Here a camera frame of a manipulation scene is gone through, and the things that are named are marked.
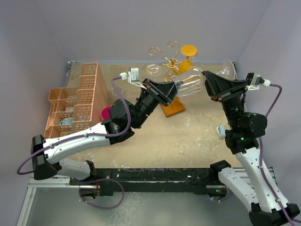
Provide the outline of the clear wine glass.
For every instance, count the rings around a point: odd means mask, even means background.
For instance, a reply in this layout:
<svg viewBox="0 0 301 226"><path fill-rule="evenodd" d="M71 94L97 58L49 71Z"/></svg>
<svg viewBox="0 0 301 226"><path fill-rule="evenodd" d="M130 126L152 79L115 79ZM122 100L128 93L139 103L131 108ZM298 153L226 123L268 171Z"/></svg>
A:
<svg viewBox="0 0 301 226"><path fill-rule="evenodd" d="M231 60L225 59L222 66L223 68L220 71L214 73L228 80L236 79L235 65ZM205 85L205 78L202 72L187 71L173 77L172 80L177 88L177 97L192 95L200 91Z"/></svg>
<svg viewBox="0 0 301 226"><path fill-rule="evenodd" d="M162 67L159 64L150 64L146 66L146 72L149 76L159 76L162 73Z"/></svg>

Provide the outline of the yellow plastic goblet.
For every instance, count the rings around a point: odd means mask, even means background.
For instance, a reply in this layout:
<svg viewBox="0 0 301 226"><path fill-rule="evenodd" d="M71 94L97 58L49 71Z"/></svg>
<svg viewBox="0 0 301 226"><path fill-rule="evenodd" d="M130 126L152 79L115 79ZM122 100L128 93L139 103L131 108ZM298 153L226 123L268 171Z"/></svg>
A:
<svg viewBox="0 0 301 226"><path fill-rule="evenodd" d="M193 66L191 60L197 56L198 50L193 45L184 45L181 47L181 53L186 56L186 58L177 67L177 75L187 72L188 69Z"/></svg>

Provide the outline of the magenta plastic goblet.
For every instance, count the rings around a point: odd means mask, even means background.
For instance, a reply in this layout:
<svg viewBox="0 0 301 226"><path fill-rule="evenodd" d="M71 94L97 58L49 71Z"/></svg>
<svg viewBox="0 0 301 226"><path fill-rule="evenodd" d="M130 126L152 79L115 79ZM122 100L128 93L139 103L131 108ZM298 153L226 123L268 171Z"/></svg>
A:
<svg viewBox="0 0 301 226"><path fill-rule="evenodd" d="M101 117L103 120L107 120L110 118L109 110L112 108L112 106L105 107L101 112Z"/></svg>

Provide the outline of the clear champagne flute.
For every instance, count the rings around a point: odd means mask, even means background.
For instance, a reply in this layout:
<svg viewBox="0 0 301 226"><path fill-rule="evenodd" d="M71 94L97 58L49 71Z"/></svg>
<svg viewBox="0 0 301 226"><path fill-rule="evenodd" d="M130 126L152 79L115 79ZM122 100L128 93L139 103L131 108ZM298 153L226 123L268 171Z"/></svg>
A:
<svg viewBox="0 0 301 226"><path fill-rule="evenodd" d="M191 66L188 71L190 72L202 72L203 70L200 68L200 67L197 67L197 66Z"/></svg>
<svg viewBox="0 0 301 226"><path fill-rule="evenodd" d="M112 88L111 93L114 96L118 96L118 93L120 93L120 94L123 93L123 89L122 89L122 87L117 86L116 88Z"/></svg>

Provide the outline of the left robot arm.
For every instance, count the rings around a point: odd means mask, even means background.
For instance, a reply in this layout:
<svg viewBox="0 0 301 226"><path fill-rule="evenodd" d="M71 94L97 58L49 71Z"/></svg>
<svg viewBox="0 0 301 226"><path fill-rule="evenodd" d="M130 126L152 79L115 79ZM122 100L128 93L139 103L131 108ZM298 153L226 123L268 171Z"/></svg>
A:
<svg viewBox="0 0 301 226"><path fill-rule="evenodd" d="M32 139L33 175L35 180L44 180L56 175L67 176L87 185L96 181L93 162L74 161L68 156L100 146L121 143L134 135L150 114L159 105L168 106L177 95L173 81L155 82L144 79L140 96L132 104L123 97L109 109L109 118L88 129L64 137Z"/></svg>

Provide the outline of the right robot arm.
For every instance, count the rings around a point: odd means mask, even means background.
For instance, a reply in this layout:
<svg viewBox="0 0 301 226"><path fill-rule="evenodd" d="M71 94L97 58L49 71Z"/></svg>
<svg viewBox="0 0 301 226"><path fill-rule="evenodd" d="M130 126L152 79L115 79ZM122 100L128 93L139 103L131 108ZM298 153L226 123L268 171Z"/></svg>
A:
<svg viewBox="0 0 301 226"><path fill-rule="evenodd" d="M268 124L267 116L245 111L248 90L273 84L256 73L249 73L245 80L232 81L210 71L202 74L208 95L222 104L228 120L230 129L225 131L226 146L240 162L251 183L236 176L226 161L211 164L210 181L223 183L233 192L248 210L254 226L294 225L300 209L282 194L263 160L262 137Z"/></svg>

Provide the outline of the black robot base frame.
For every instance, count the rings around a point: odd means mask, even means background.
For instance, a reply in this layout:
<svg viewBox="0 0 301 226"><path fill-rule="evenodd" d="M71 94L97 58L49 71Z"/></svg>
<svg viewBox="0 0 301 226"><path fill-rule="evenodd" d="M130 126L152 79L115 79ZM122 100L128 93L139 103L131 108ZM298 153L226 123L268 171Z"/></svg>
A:
<svg viewBox="0 0 301 226"><path fill-rule="evenodd" d="M71 178L73 186L96 185L92 182L101 181L100 196L112 196L114 192L120 192L121 188L115 182L118 181L125 192L141 193L193 193L196 195L209 195L224 197L227 188L215 178L209 168L129 168L129 169L96 169L96 177L78 181Z"/></svg>

